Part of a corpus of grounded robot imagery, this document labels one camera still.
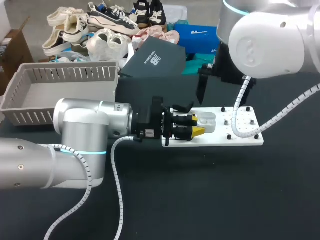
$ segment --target pink shoe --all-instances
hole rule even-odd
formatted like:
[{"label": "pink shoe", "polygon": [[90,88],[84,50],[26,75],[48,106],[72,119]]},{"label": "pink shoe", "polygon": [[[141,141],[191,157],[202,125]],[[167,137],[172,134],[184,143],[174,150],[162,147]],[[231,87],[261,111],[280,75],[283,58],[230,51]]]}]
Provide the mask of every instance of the pink shoe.
[{"label": "pink shoe", "polygon": [[165,32],[161,32],[160,34],[157,33],[157,34],[154,34],[153,37],[167,41],[172,44],[178,44],[180,40],[180,34],[175,30],[168,31],[167,33]]},{"label": "pink shoe", "polygon": [[142,29],[135,36],[133,36],[132,45],[135,49],[139,49],[149,36],[153,37],[154,34],[160,34],[161,32],[161,26],[152,26]]}]

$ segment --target gray plastic basket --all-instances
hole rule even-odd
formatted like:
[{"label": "gray plastic basket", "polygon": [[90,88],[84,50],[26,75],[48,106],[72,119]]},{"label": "gray plastic basket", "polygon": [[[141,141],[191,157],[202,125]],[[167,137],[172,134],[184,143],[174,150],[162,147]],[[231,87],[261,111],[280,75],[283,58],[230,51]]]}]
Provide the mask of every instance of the gray plastic basket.
[{"label": "gray plastic basket", "polygon": [[15,126],[51,125],[60,99],[115,102],[117,62],[26,63],[14,74],[0,105]]}]

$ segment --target white mounting plate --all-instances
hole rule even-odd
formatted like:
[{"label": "white mounting plate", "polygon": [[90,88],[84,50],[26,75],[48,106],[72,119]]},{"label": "white mounting plate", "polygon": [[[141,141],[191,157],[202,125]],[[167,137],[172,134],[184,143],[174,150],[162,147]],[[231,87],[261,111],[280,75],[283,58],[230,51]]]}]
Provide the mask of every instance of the white mounting plate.
[{"label": "white mounting plate", "polygon": [[[262,134],[259,134],[259,138],[240,138],[234,135],[231,129],[231,117],[233,107],[225,107],[225,112],[221,111],[221,107],[200,107],[192,108],[191,112],[205,112],[214,113],[216,115],[216,128],[213,133],[205,133],[204,135],[197,136],[191,141],[170,139],[169,148],[177,147],[236,147],[236,146],[262,146],[264,144],[264,138]],[[246,111],[247,107],[240,107],[238,110],[236,126],[240,132],[247,133],[259,127],[258,120],[255,114],[255,110],[250,107],[250,111]],[[185,116],[186,114],[174,113],[174,116]],[[162,138],[162,146],[166,146],[166,139]]]}]

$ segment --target new balance logo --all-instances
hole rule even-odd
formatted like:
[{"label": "new balance logo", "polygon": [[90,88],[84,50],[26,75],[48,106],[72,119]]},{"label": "new balance logo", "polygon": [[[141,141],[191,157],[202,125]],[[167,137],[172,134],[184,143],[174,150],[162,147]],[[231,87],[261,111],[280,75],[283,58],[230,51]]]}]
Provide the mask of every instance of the new balance logo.
[{"label": "new balance logo", "polygon": [[157,54],[155,54],[154,57],[151,59],[150,63],[157,66],[160,61],[161,58]]},{"label": "new balance logo", "polygon": [[205,34],[208,31],[192,31],[191,34]]},{"label": "new balance logo", "polygon": [[159,62],[161,61],[161,58],[155,54],[156,52],[153,51],[150,56],[145,60],[144,64],[147,64],[150,60],[150,63],[157,66],[159,64]]}]

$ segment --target blue shoebox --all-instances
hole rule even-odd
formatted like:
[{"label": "blue shoebox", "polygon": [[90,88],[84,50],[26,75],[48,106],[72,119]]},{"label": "blue shoebox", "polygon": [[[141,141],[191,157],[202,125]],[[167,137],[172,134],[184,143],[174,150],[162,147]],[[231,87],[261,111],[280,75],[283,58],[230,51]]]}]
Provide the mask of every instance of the blue shoebox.
[{"label": "blue shoebox", "polygon": [[174,30],[180,34],[178,45],[185,48],[187,54],[216,54],[220,40],[217,27],[175,24]]}]

